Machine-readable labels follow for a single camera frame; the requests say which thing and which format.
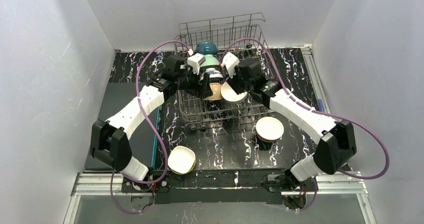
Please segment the cream white round bowl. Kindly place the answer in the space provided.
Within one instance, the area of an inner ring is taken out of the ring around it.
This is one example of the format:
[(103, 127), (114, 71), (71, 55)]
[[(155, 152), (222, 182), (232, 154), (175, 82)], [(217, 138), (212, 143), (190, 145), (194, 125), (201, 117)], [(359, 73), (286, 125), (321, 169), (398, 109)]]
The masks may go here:
[(222, 84), (215, 82), (209, 84), (211, 90), (212, 90), (212, 96), (209, 96), (207, 98), (204, 98), (205, 101), (219, 101), (223, 99), (221, 88)]

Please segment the white ribbed bowl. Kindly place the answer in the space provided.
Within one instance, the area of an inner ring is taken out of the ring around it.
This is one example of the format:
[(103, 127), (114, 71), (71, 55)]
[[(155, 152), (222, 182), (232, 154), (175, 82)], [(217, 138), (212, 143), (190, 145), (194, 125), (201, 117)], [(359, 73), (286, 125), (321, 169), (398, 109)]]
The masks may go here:
[(222, 84), (220, 91), (222, 98), (230, 104), (239, 104), (248, 96), (247, 91), (237, 94), (227, 82)]

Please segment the blue floral bowl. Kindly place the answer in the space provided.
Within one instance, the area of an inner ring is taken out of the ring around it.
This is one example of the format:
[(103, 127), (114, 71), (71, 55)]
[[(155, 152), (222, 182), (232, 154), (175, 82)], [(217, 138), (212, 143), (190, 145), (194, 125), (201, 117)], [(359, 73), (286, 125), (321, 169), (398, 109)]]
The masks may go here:
[(209, 83), (222, 83), (224, 80), (222, 72), (216, 68), (208, 68), (204, 71), (204, 74), (208, 74)]

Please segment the green celadon bowl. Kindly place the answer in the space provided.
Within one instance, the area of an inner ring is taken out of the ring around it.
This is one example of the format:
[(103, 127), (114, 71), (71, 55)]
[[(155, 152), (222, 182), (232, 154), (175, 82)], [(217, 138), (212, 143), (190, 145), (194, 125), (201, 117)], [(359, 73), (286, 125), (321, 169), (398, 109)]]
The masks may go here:
[(204, 55), (205, 61), (201, 63), (200, 70), (205, 71), (206, 69), (214, 68), (219, 69), (220, 62), (217, 58), (215, 58), (212, 54)]

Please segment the tan interior dark bowl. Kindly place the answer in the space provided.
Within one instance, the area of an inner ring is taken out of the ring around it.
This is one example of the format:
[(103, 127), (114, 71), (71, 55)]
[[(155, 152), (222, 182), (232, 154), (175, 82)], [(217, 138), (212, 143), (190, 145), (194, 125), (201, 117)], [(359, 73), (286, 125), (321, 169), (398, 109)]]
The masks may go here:
[(211, 40), (202, 40), (197, 44), (195, 52), (202, 55), (216, 55), (219, 50)]

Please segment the orange striped bowl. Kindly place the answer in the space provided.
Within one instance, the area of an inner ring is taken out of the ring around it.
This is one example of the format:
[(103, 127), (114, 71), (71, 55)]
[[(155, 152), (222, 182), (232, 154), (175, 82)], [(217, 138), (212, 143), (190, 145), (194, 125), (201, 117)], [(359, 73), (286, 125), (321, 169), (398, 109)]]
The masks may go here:
[(260, 118), (255, 124), (255, 132), (260, 140), (273, 143), (284, 134), (284, 126), (275, 117), (267, 116)]

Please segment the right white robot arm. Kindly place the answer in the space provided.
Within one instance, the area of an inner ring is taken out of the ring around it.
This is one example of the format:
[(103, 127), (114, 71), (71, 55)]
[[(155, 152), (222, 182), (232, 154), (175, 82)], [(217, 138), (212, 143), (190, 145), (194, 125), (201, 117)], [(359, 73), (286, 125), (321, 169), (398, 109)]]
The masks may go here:
[(351, 122), (316, 113), (281, 82), (266, 78), (256, 59), (224, 57), (221, 66), (227, 73), (226, 81), (237, 94), (248, 92), (256, 102), (289, 119), (317, 144), (313, 154), (285, 171), (288, 184), (297, 185), (321, 174), (332, 175), (357, 153)]

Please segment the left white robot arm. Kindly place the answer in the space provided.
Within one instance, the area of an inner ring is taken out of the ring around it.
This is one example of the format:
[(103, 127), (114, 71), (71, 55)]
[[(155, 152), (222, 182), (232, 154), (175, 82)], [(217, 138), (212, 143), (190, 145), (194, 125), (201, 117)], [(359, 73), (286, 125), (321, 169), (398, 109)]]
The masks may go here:
[(198, 97), (210, 97), (209, 75), (201, 74), (200, 66), (205, 56), (196, 53), (188, 58), (170, 55), (165, 67), (157, 72), (142, 88), (137, 87), (134, 97), (123, 109), (103, 121), (98, 119), (92, 125), (89, 154), (127, 179), (140, 184), (154, 184), (160, 181), (165, 172), (149, 181), (149, 168), (133, 157), (129, 143), (137, 127), (147, 121), (155, 131), (157, 128), (149, 119), (149, 114), (161, 107), (165, 101), (184, 90)]

